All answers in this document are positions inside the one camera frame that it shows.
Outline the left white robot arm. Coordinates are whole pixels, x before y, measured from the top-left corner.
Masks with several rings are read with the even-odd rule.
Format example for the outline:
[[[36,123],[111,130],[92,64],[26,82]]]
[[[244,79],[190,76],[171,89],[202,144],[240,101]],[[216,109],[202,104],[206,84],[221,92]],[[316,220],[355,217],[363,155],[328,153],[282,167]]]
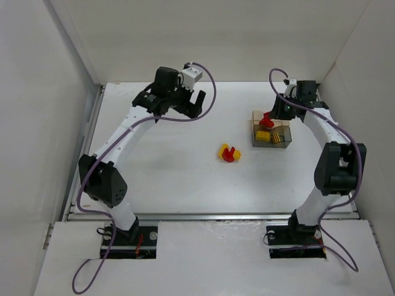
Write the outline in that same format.
[[[194,62],[185,64],[182,70],[159,67],[154,81],[133,99],[127,115],[105,144],[78,161],[80,190],[101,204],[112,217],[116,232],[129,241],[136,237],[139,222],[126,197],[128,185],[121,166],[143,135],[170,109],[188,121],[201,117],[206,94],[199,91],[195,102],[191,97],[202,74]]]

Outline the red rectangular lego brick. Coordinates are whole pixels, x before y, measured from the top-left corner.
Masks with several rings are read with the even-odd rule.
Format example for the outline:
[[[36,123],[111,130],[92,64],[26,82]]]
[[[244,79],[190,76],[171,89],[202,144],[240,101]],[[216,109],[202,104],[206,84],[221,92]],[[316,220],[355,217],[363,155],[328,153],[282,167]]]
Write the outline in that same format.
[[[266,127],[266,123],[272,121],[271,117],[270,117],[270,112],[265,112],[263,114],[263,118],[260,120],[259,125],[260,126],[264,126]]]

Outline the yellow striped lego brick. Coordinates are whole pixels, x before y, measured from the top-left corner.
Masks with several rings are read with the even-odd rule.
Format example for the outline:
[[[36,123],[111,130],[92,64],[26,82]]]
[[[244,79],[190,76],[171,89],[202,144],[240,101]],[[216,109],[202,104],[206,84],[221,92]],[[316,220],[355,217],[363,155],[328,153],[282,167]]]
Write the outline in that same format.
[[[279,135],[277,132],[274,132],[274,133],[272,134],[272,142],[273,142],[274,144],[278,144],[278,143],[281,142],[281,137],[280,137],[280,135]]]

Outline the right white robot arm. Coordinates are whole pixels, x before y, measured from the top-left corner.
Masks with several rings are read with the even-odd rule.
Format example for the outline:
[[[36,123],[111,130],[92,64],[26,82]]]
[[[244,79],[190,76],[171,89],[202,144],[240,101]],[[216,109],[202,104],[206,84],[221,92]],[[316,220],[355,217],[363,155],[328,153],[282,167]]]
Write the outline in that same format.
[[[361,185],[367,148],[356,143],[331,117],[326,103],[317,99],[314,80],[284,80],[285,92],[276,97],[270,118],[299,118],[308,127],[322,148],[314,171],[314,188],[306,201],[293,213],[286,227],[294,244],[307,245],[318,234],[318,222],[323,213],[342,206],[345,199]]]

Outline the yellow curved lego brick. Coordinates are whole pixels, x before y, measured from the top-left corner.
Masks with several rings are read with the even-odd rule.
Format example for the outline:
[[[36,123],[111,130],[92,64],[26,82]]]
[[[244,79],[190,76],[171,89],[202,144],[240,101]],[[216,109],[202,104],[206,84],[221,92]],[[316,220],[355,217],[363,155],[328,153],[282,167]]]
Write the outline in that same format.
[[[257,131],[255,134],[256,141],[270,142],[270,133],[267,131]]]

